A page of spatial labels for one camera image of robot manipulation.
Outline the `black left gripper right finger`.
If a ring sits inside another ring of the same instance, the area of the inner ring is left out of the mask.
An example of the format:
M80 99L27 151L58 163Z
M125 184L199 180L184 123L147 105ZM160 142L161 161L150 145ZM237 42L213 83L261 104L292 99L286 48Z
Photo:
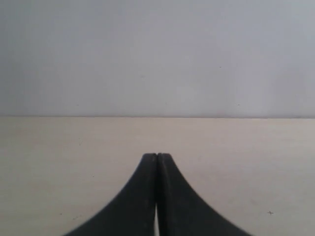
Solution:
M189 185L172 156L157 155L156 204L161 236L248 236Z

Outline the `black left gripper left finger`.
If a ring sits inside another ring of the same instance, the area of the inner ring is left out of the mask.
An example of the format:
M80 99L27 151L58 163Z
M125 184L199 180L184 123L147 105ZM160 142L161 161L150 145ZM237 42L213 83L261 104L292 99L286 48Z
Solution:
M153 236L155 234L155 153L144 154L122 190L68 236Z

